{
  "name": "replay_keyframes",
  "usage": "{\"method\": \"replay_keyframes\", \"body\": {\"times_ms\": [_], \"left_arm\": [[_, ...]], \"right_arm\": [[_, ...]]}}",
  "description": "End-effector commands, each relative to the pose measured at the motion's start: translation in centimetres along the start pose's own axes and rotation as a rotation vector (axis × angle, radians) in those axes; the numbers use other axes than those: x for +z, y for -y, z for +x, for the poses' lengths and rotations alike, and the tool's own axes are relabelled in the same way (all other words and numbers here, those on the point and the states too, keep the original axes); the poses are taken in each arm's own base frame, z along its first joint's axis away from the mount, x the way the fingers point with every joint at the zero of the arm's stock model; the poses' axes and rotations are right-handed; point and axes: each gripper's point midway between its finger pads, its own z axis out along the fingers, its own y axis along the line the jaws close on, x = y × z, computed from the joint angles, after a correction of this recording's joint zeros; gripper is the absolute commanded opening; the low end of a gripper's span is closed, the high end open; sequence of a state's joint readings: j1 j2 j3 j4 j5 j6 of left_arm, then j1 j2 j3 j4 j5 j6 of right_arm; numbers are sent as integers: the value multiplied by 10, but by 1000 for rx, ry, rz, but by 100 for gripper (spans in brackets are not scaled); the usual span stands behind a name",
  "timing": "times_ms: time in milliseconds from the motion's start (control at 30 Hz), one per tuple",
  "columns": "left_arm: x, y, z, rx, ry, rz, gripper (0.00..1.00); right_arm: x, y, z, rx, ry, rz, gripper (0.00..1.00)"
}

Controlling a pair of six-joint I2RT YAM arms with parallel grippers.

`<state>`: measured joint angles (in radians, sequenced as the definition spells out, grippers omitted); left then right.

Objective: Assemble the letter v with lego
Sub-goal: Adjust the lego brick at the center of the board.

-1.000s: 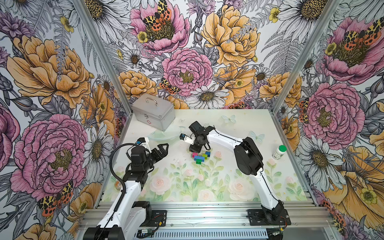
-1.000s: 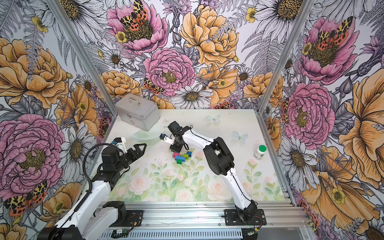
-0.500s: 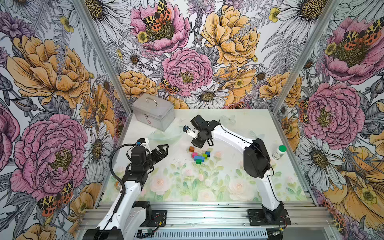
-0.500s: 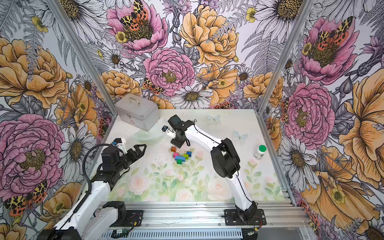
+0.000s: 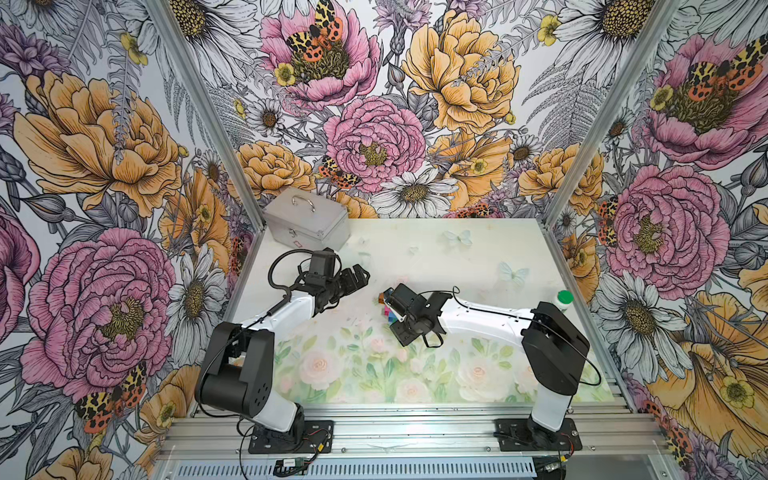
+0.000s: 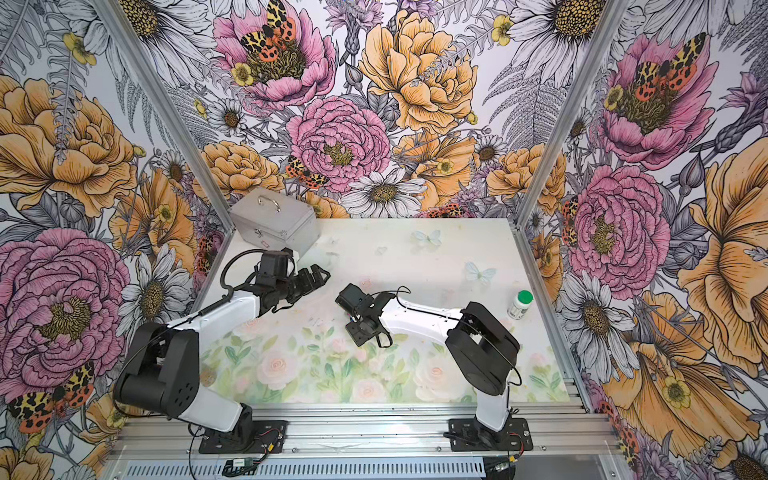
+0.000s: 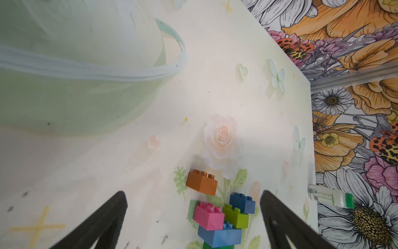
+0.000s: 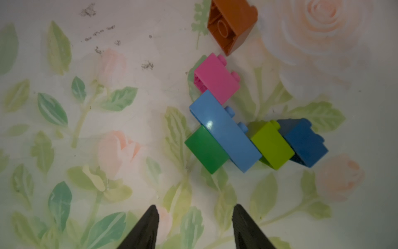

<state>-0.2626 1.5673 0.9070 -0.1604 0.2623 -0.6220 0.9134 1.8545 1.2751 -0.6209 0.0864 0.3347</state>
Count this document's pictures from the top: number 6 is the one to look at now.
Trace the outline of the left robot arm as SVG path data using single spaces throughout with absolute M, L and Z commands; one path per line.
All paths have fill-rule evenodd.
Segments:
M 331 277 L 316 264 L 297 268 L 290 248 L 250 252 L 259 259 L 242 283 L 232 286 L 226 281 L 242 253 L 222 268 L 221 299 L 173 324 L 139 327 L 114 384 L 116 404 L 202 428 L 203 453 L 244 453 L 255 447 L 260 435 L 249 406 L 204 386 L 202 352 L 244 323 L 292 308 Z

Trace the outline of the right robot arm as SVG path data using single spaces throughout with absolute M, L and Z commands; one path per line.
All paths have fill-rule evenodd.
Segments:
M 452 449 L 506 450 L 525 444 L 512 430 L 509 376 L 518 372 L 518 340 L 482 304 L 437 308 L 408 302 L 398 290 L 368 294 L 348 284 L 336 304 L 350 317 L 346 330 L 356 346 L 394 345 L 397 334 L 442 345 L 476 394 L 472 420 L 452 420 L 445 437 Z

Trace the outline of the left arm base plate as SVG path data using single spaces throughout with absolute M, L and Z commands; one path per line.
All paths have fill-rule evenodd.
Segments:
M 281 453 L 288 422 L 284 420 L 247 420 L 232 432 L 206 429 L 198 447 L 200 454 Z

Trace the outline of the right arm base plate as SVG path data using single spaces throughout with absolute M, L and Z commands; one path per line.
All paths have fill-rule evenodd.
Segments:
M 510 451 L 526 453 L 534 449 L 528 422 L 510 417 L 500 431 L 493 431 L 476 419 L 451 419 L 443 434 L 454 452 Z

